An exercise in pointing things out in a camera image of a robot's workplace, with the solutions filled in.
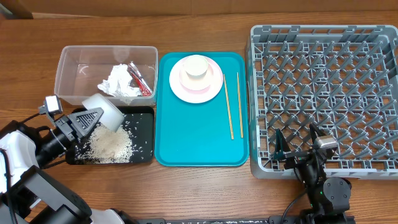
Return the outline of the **white tissue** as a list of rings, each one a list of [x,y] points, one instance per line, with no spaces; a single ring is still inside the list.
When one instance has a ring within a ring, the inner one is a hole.
[[[115,65],[107,80],[103,80],[97,88],[114,97],[135,97],[142,93],[138,87],[132,87],[132,76],[127,71],[126,64]]]

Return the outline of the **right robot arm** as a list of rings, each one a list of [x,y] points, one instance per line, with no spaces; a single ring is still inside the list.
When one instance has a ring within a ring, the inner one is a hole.
[[[309,150],[291,151],[282,131],[275,132],[276,142],[272,159],[284,162],[286,170],[292,169],[295,177],[303,184],[304,191],[287,206],[281,216],[270,217],[269,221],[279,223],[354,223],[347,217],[352,185],[342,177],[327,177],[323,165],[331,159],[338,148],[336,139],[325,134],[313,123],[310,124],[312,145]],[[304,195],[308,197],[310,208],[297,216],[288,216],[292,206]]]

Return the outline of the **grey bowl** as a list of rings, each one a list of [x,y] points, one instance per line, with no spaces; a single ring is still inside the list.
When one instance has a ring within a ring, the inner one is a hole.
[[[106,126],[110,131],[116,132],[124,121],[124,114],[107,100],[103,95],[96,93],[93,96],[82,101],[82,105],[87,110],[101,108],[103,114],[99,122]]]

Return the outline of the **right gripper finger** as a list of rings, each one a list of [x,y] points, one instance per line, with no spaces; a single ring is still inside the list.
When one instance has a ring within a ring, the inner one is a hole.
[[[317,137],[321,136],[326,136],[326,134],[321,129],[319,129],[315,123],[310,123],[309,128],[310,128],[310,136],[312,139],[316,139]]]
[[[285,159],[285,154],[291,153],[290,147],[280,129],[275,132],[275,149],[273,159]]]

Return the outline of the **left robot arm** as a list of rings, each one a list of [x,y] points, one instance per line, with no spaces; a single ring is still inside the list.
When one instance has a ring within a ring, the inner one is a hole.
[[[120,124],[117,108],[92,109],[61,116],[55,130],[40,136],[43,127],[11,121],[1,130],[1,223],[25,223],[38,200],[47,206],[32,223],[136,223],[125,212],[93,210],[75,192],[44,172],[68,147],[87,137],[97,122]]]

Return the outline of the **red sauce packet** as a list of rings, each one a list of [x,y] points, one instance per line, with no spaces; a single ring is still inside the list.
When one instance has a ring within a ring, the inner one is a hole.
[[[131,74],[135,82],[138,84],[142,96],[151,96],[152,90],[144,80],[139,69],[135,66],[133,61],[127,65],[127,71]]]

